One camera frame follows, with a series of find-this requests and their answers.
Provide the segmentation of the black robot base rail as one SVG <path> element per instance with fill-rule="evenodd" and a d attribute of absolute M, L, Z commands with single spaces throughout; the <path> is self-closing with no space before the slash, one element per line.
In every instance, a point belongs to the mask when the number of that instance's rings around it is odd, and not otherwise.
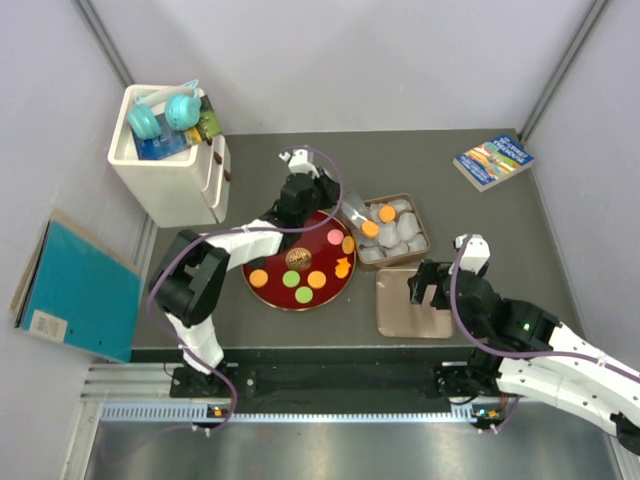
<path fill-rule="evenodd" d="M 229 349 L 216 374 L 175 369 L 170 395 L 235 397 L 238 413 L 444 412 L 452 398 L 496 397 L 470 379 L 469 347 Z"/>

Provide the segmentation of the orange fish-shaped cookie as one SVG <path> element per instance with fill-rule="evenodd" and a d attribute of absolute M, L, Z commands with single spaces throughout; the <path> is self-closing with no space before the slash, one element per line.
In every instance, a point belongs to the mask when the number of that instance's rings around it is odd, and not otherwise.
<path fill-rule="evenodd" d="M 351 271 L 351 263 L 347 257 L 343 257 L 337 260 L 334 273 L 339 279 L 343 279 L 349 276 Z"/>

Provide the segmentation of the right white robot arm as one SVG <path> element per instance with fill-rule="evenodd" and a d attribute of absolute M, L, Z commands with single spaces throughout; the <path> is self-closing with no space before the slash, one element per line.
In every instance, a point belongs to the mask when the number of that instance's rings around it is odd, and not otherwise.
<path fill-rule="evenodd" d="M 639 452 L 639 373 L 581 338 L 535 304 L 498 294 L 485 274 L 491 257 L 480 235 L 455 239 L 453 262 L 423 260 L 409 299 L 451 313 L 473 350 L 469 388 L 528 397 L 579 417 Z"/>

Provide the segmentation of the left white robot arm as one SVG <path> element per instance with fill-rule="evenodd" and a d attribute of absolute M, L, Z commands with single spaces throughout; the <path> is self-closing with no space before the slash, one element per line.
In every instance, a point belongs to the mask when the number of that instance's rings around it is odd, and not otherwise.
<path fill-rule="evenodd" d="M 293 247 L 334 218 L 344 200 L 342 173 L 326 153 L 300 145 L 284 149 L 279 158 L 289 175 L 273 206 L 229 230 L 181 231 L 149 283 L 147 310 L 162 311 L 166 319 L 159 326 L 176 340 L 194 371 L 192 384 L 205 396 L 227 387 L 237 400 L 235 386 L 218 366 L 224 352 L 212 320 L 227 272 Z"/>

